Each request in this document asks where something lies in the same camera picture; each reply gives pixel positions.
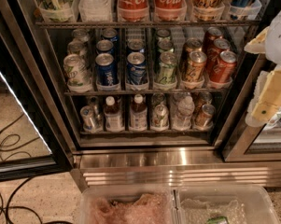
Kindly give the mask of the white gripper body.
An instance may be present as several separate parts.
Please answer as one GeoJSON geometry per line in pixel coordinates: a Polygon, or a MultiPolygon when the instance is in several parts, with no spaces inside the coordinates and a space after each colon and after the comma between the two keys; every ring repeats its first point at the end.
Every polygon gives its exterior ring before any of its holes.
{"type": "Polygon", "coordinates": [[[265,55],[269,61],[281,64],[281,10],[269,26],[265,39],[265,55]]]}

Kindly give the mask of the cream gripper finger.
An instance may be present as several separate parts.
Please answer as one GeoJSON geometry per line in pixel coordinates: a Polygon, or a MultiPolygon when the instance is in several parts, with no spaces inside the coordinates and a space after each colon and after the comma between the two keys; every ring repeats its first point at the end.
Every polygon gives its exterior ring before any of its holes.
{"type": "Polygon", "coordinates": [[[271,72],[261,71],[257,79],[251,116],[268,122],[281,107],[281,66],[271,72]]]}
{"type": "Polygon", "coordinates": [[[255,38],[249,41],[244,51],[251,54],[264,54],[265,53],[265,39],[268,33],[269,27],[264,28],[255,38]]]}

